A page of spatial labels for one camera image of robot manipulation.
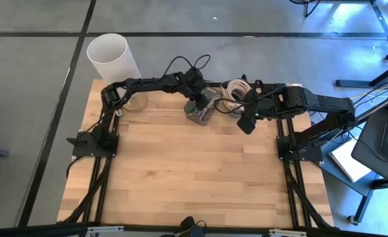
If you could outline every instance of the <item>floor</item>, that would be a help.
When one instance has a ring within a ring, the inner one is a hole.
[[[8,159],[0,159],[0,228],[14,226],[20,215],[78,43],[78,37],[50,32],[80,32],[89,4],[90,0],[0,0],[0,32],[47,32],[44,37],[0,34],[0,148],[10,151]],[[388,24],[388,0],[377,0],[377,6]],[[127,37],[143,77],[161,75],[177,55],[194,61],[209,53],[212,60],[203,70],[208,80],[221,82],[245,73],[251,80],[301,83],[314,93],[351,97],[365,91],[338,89],[334,81],[371,80],[388,69],[388,61],[382,59],[388,54],[388,40],[382,37],[384,29],[371,4],[323,1],[307,19],[303,11],[288,0],[98,0],[88,32],[302,33],[290,38]],[[316,38],[309,33],[326,35]],[[366,37],[341,37],[350,33]],[[65,138],[78,131],[91,81],[100,78],[85,55],[93,39],[84,39],[31,225],[56,221],[72,151]],[[185,69],[181,62],[171,68]],[[315,114],[311,119],[320,118]],[[360,196],[330,174],[324,178],[336,226],[388,234],[388,190],[374,192],[366,218],[353,226],[346,217],[354,214]]]

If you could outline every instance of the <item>wooden tabletop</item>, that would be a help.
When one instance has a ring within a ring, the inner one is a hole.
[[[99,118],[104,87],[102,80],[93,81],[84,130]],[[193,216],[208,226],[292,227],[276,121],[258,121],[254,132],[246,135],[235,117],[215,111],[209,124],[200,126],[185,117],[186,102],[178,93],[151,92],[144,111],[124,111],[101,222],[179,226]],[[296,131],[308,128],[308,113],[293,123]],[[59,221],[85,196],[93,161],[83,158],[71,168]],[[301,165],[309,200],[333,224],[321,170],[310,162]]]

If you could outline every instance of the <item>black cable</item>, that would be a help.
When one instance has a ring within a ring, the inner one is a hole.
[[[211,60],[211,58],[212,58],[209,54],[203,55],[203,56],[199,57],[199,58],[195,61],[194,67],[196,67],[195,65],[197,65],[197,63],[200,61],[200,59],[202,59],[202,58],[204,58],[204,57],[208,57],[208,59],[207,59],[207,61],[204,63],[204,65],[203,65],[202,67],[197,67],[197,69],[199,69],[199,70],[203,69],[203,68],[207,65],[207,63]]]
[[[305,5],[308,3],[312,3],[315,0],[289,0],[291,3],[298,4],[298,5]]]
[[[372,92],[378,90],[380,87],[384,86],[388,84],[388,81],[386,81],[385,83],[382,83],[381,85],[379,85],[378,87],[372,89],[370,92],[368,92],[366,95],[362,96],[360,99],[358,99],[356,102],[354,102],[353,104],[356,105],[359,101],[363,100],[367,95],[371,94]]]
[[[191,62],[190,62],[188,59],[186,59],[185,57],[182,57],[182,56],[174,57],[174,59],[172,59],[172,61],[170,61],[168,67],[166,68],[165,72],[163,73],[162,78],[166,75],[166,73],[168,73],[169,68],[172,66],[172,64],[174,64],[174,62],[175,62],[176,59],[183,59],[183,60],[185,60],[185,61],[188,63],[188,65],[189,65],[190,67],[194,67],[194,66],[191,64]]]
[[[77,136],[76,137],[76,141],[79,139],[79,138],[81,138],[84,134],[87,134],[87,132],[89,132],[89,130],[91,130],[94,126],[96,126],[97,124],[99,124],[101,121],[102,121],[102,119],[103,119],[103,117],[105,117],[107,114],[105,113],[97,122],[95,122],[94,124],[92,124],[91,126],[90,126],[90,128],[88,128],[88,129],[86,129],[85,131],[83,131],[79,136]]]
[[[71,163],[67,166],[67,172],[66,172],[66,178],[68,178],[68,173],[70,172],[70,169],[71,169],[71,166],[77,162],[78,160],[80,160],[82,157],[76,157],[75,160],[71,161]]]
[[[199,221],[197,221],[196,223],[195,223],[195,225],[196,226],[199,226],[199,223],[204,223],[205,225],[204,225],[204,229],[206,229],[207,228],[207,223],[205,222],[205,221],[203,221],[203,220],[199,220]]]
[[[320,112],[318,112],[318,114],[320,115],[320,117],[321,117],[321,119],[326,119],[326,118],[324,118],[324,116],[320,113]]]
[[[306,4],[306,17],[311,15],[312,12],[314,12],[314,10],[317,8],[317,6],[318,6],[318,4],[320,4],[320,2],[321,2],[321,0],[318,0],[318,2],[314,5],[314,7],[312,8],[312,10],[309,13],[308,13],[308,3]]]
[[[359,139],[356,139],[354,136],[353,136],[353,134],[351,134],[351,132],[349,132],[349,134],[352,136],[352,138],[353,139],[355,139],[356,141],[358,141],[358,142],[362,142],[364,145],[366,145],[366,147],[368,147],[368,149],[376,156],[376,157],[378,157],[378,155],[377,155],[377,153],[366,143],[366,142],[364,142],[364,141],[362,141],[362,140],[359,140]]]
[[[84,196],[83,200],[80,202],[80,204],[73,210],[71,215],[63,220],[63,222],[66,223],[75,223],[80,215],[83,213],[83,210],[86,208],[86,206],[89,204],[89,202],[92,200],[93,196],[96,194],[99,187],[102,185],[102,183],[105,181],[105,174],[108,172],[107,166],[103,167],[102,172],[100,173],[99,177],[93,184],[93,186],[87,191],[87,194]]]
[[[375,97],[373,97],[371,99],[365,100],[364,102],[362,102],[359,105],[357,105],[354,109],[356,110],[359,106],[361,106],[361,105],[365,104],[366,102],[369,102],[369,101],[371,101],[371,100],[377,98],[378,96],[380,96],[380,95],[382,95],[384,93],[387,93],[387,92],[388,92],[388,89],[385,92],[383,92],[383,93],[379,93],[378,95],[376,95]]]
[[[351,132],[347,132],[347,137],[346,137],[346,139],[343,138],[343,135],[344,135],[344,134],[341,134],[341,135],[340,135],[341,140],[344,141],[344,142],[347,142],[347,141],[349,140],[349,137],[351,136]]]
[[[256,103],[258,100],[260,100],[260,99],[262,99],[262,98],[264,98],[264,97],[267,97],[267,96],[269,96],[269,95],[271,95],[271,94],[273,94],[273,93],[275,93],[275,92],[277,92],[277,91],[280,91],[280,90],[282,90],[282,89],[284,89],[284,87],[282,87],[282,88],[276,88],[276,89],[274,89],[274,90],[268,92],[267,94],[261,95],[261,96],[257,97],[256,99],[254,99],[252,102],[248,102],[248,103],[236,101],[236,100],[233,100],[233,99],[220,98],[220,99],[217,99],[217,100],[215,100],[215,101],[213,102],[213,106],[214,106],[214,108],[215,108],[218,112],[220,112],[220,113],[222,113],[222,114],[225,114],[225,115],[228,115],[228,114],[230,114],[230,113],[234,113],[236,110],[238,110],[238,109],[240,109],[240,108],[242,108],[242,107],[244,107],[244,106],[246,106],[246,105],[250,105],[250,104],[252,104],[252,103]],[[234,108],[234,109],[232,109],[232,110],[230,110],[230,111],[221,111],[221,110],[217,107],[217,102],[219,102],[219,101],[229,101],[229,102],[232,102],[232,103],[237,103],[237,104],[239,104],[240,106],[238,106],[238,107],[236,107],[236,108]]]

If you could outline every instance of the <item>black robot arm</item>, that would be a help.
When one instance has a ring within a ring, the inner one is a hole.
[[[123,88],[126,93],[120,97],[117,89]],[[179,92],[196,102],[198,110],[208,105],[208,99],[201,93],[206,88],[206,82],[200,70],[191,67],[186,73],[167,74],[161,78],[133,79],[114,82],[101,92],[102,111],[97,125],[92,132],[79,132],[76,138],[67,138],[74,145],[73,156],[112,157],[116,154],[118,134],[110,132],[110,124],[114,111],[125,105],[130,97],[137,92],[163,91]]]
[[[356,126],[354,105],[349,98],[315,95],[300,86],[259,84],[262,85],[261,92],[258,93],[253,88],[242,101],[244,112],[237,125],[246,134],[255,129],[257,119],[291,119],[307,111],[327,113],[327,117],[318,124],[279,138],[281,157],[286,156],[289,160],[322,161],[322,155],[316,155],[321,153],[320,146],[326,142],[320,139],[321,135],[336,128],[350,130]]]

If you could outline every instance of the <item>white cylinder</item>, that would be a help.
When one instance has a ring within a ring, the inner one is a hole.
[[[128,78],[141,78],[127,40],[118,34],[104,34],[87,47],[87,57],[107,85]],[[122,97],[125,90],[118,88]],[[147,106],[147,95],[137,93],[124,106],[129,111],[141,111]]]

